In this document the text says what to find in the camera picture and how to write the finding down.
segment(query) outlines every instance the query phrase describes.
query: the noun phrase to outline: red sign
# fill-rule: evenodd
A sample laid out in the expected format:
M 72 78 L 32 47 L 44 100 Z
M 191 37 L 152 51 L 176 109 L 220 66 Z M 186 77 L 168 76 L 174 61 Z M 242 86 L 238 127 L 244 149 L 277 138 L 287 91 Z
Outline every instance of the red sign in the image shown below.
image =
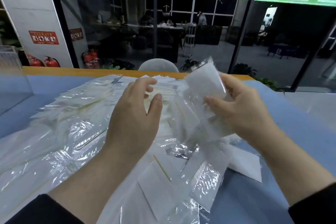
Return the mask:
M 82 28 L 70 29 L 71 40 L 73 42 L 84 39 Z
M 59 44 L 55 32 L 29 31 L 34 44 Z

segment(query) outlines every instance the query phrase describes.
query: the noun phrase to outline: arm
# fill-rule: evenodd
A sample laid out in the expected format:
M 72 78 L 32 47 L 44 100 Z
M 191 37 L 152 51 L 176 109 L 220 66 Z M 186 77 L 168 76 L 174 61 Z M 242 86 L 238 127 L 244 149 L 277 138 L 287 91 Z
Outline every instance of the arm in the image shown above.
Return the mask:
M 220 76 L 234 102 L 213 97 L 205 102 L 262 154 L 289 205 L 336 182 L 328 170 L 280 130 L 255 89 L 230 75 Z
M 95 224 L 112 193 L 151 146 L 159 128 L 162 96 L 157 94 L 146 113 L 145 91 L 153 78 L 131 82 L 117 103 L 103 149 L 49 196 L 85 224 Z

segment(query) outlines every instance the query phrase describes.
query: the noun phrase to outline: hand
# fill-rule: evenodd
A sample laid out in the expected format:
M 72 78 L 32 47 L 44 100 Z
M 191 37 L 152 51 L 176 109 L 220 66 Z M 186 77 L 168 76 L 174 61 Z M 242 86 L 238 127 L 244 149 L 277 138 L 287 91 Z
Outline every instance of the hand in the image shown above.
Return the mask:
M 267 107 L 255 88 L 224 73 L 219 74 L 234 102 L 206 97 L 204 100 L 212 111 L 224 118 L 238 136 L 258 149 L 259 141 L 266 132 L 279 131 Z
M 159 129 L 162 95 L 152 99 L 148 113 L 145 93 L 152 92 L 154 78 L 139 78 L 129 83 L 111 115 L 105 147 L 117 148 L 122 154 L 140 159 L 149 149 Z

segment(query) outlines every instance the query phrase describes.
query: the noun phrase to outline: pile of plastic bags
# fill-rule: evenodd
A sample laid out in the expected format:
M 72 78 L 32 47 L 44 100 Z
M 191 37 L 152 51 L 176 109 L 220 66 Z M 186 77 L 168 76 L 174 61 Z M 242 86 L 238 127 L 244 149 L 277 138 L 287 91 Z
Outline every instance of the pile of plastic bags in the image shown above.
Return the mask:
M 203 103 L 225 98 L 212 60 L 185 80 L 155 76 L 144 100 L 161 93 L 159 131 L 149 151 L 113 193 L 98 224 L 209 221 L 230 163 L 232 134 Z M 4 223 L 37 195 L 47 193 L 85 165 L 105 143 L 111 113 L 129 82 L 108 75 L 58 96 L 32 116 L 29 127 L 0 140 L 0 220 Z

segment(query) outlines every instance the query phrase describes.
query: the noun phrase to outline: person's right hand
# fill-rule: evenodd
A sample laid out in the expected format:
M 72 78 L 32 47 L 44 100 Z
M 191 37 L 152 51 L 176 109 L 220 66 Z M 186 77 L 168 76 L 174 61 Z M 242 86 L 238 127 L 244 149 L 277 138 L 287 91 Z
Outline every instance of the person's right hand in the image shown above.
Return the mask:
M 206 97 L 204 101 L 216 115 L 224 118 L 233 132 L 258 148 L 259 140 L 267 132 L 272 134 L 279 131 L 279 127 L 255 88 L 231 75 L 219 75 L 234 101 L 227 102 L 212 96 Z

